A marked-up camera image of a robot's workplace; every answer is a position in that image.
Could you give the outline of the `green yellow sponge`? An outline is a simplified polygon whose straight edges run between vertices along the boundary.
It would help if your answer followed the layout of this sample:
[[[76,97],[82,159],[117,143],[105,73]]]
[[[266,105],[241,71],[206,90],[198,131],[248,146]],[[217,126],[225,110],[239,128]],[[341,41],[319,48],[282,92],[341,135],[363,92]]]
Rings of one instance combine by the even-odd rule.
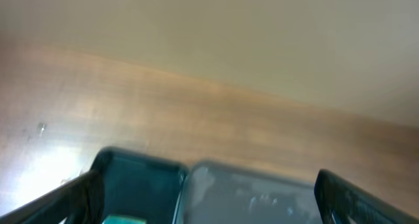
[[[146,224],[144,219],[123,215],[108,215],[102,224]]]

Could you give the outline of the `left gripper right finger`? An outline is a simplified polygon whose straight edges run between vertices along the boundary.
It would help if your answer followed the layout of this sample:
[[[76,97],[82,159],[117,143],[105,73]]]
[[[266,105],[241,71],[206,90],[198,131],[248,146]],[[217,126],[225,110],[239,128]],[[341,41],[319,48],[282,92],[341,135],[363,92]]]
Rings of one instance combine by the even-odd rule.
[[[415,217],[325,169],[318,173],[314,194],[324,224],[418,224]]]

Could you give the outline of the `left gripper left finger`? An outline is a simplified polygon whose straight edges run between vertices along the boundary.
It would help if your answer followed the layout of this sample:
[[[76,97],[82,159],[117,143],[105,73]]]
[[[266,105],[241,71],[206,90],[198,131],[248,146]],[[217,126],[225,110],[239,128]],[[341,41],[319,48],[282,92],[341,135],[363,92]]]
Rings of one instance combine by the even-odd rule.
[[[2,223],[101,223],[105,189],[101,175],[89,171],[1,217]]]

